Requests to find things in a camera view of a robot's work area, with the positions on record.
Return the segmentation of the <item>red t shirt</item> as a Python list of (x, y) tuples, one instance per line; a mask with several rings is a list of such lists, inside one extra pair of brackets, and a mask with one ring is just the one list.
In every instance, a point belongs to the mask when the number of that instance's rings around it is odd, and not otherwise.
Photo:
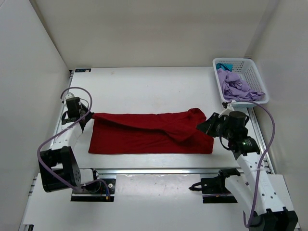
[(211, 154), (214, 139), (196, 127), (199, 108), (163, 114), (95, 113), (91, 154)]

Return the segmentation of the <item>purple t shirt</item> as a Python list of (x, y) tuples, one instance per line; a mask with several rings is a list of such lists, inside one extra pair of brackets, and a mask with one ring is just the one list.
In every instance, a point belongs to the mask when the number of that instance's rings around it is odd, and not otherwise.
[(223, 70), (217, 70), (218, 79), (223, 98), (229, 101), (260, 101), (265, 95), (264, 92), (256, 91), (239, 77), (238, 74)]

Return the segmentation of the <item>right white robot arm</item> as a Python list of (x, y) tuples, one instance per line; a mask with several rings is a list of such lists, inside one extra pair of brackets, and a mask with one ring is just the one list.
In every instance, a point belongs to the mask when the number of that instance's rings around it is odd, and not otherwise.
[(298, 223), (294, 210), (279, 198), (263, 164), (264, 156), (257, 142), (248, 135), (249, 116), (240, 111), (227, 115), (214, 113), (197, 129), (213, 138), (226, 139), (243, 173), (236, 168), (221, 169), (214, 178), (202, 178), (191, 191), (201, 191), (204, 198), (232, 195), (241, 206), (244, 225), (250, 231), (293, 231)]

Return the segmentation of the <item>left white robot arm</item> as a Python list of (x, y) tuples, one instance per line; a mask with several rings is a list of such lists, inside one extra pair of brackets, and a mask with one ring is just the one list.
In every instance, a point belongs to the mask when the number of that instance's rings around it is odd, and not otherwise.
[(48, 193), (67, 188), (78, 192), (82, 188), (73, 149), (93, 113), (71, 93), (65, 96), (63, 103), (66, 111), (61, 118), (60, 135), (53, 138), (49, 149), (39, 152), (41, 180)]

